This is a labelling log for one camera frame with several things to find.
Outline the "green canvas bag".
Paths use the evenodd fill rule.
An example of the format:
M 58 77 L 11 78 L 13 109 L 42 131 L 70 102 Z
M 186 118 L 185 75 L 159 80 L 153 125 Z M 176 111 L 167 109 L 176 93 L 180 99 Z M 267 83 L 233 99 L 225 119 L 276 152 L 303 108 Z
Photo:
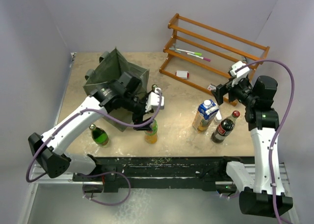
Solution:
M 149 70 L 126 60 L 117 50 L 104 52 L 96 69 L 85 74 L 83 89 L 95 97 L 110 118 L 106 120 L 120 131 L 132 122 L 129 111 L 131 99 L 140 93 L 148 93 Z

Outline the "green Perrier glass bottle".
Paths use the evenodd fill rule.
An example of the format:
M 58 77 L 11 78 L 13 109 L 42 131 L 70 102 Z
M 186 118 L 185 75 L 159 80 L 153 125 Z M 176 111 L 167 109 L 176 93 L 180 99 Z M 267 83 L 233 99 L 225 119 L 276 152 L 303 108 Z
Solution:
M 152 92 L 158 94 L 159 88 L 156 84 L 152 85 Z

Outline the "orange juice plastic bottle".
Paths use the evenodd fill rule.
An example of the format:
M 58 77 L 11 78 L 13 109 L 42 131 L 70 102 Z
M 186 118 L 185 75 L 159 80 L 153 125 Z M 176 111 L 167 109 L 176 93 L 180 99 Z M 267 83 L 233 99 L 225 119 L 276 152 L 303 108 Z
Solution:
M 158 130 L 158 126 L 157 126 L 157 121 L 154 120 L 151 124 L 151 130 L 150 131 L 146 131 L 145 132 L 145 141 L 149 144 L 154 144 L 157 142 L 158 139 L 158 135 L 157 135 L 157 130 Z

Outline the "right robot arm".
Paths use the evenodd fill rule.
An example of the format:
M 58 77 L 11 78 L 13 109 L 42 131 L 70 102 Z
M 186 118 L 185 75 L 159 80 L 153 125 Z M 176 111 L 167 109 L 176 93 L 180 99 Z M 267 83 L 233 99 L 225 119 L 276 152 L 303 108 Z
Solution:
M 229 101 L 237 100 L 245 106 L 254 146 L 255 176 L 251 177 L 244 164 L 231 159 L 218 168 L 222 180 L 234 182 L 239 191 L 242 214 L 280 219 L 293 207 L 293 199 L 285 194 L 278 159 L 278 113 L 272 108 L 278 83 L 261 75 L 254 85 L 248 77 L 231 77 L 212 91 L 218 104 L 228 95 Z

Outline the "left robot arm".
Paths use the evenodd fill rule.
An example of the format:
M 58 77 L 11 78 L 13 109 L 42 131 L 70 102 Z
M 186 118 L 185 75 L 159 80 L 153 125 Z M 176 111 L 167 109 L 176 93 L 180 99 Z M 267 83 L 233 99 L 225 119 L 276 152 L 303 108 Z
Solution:
M 50 130 L 32 133 L 28 143 L 33 156 L 50 178 L 65 172 L 84 174 L 90 181 L 101 176 L 97 160 L 91 155 L 67 153 L 68 146 L 95 121 L 106 117 L 126 127 L 149 130 L 164 106 L 162 90 L 156 85 L 142 98 L 137 96 L 142 80 L 131 72 L 118 79 L 97 84 L 85 100 L 61 123 Z

